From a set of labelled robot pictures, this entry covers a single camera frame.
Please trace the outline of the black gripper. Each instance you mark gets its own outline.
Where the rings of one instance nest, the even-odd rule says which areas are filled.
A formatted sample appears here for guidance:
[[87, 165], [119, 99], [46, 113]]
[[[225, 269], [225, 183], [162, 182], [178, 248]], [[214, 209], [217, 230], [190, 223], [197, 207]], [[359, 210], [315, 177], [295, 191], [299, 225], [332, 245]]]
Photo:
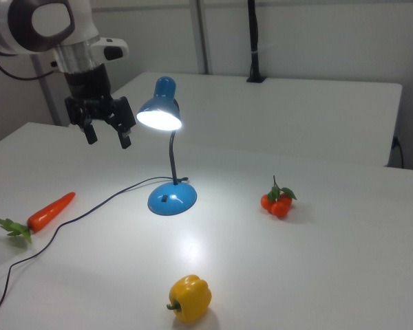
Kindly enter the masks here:
[[110, 114], [109, 124], [117, 131], [121, 147], [131, 146], [129, 134], [136, 119], [128, 99], [113, 99], [111, 85], [104, 65], [79, 73], [64, 73], [70, 96], [65, 99], [67, 114], [72, 125], [84, 132], [88, 144], [98, 138], [92, 119], [103, 119]]

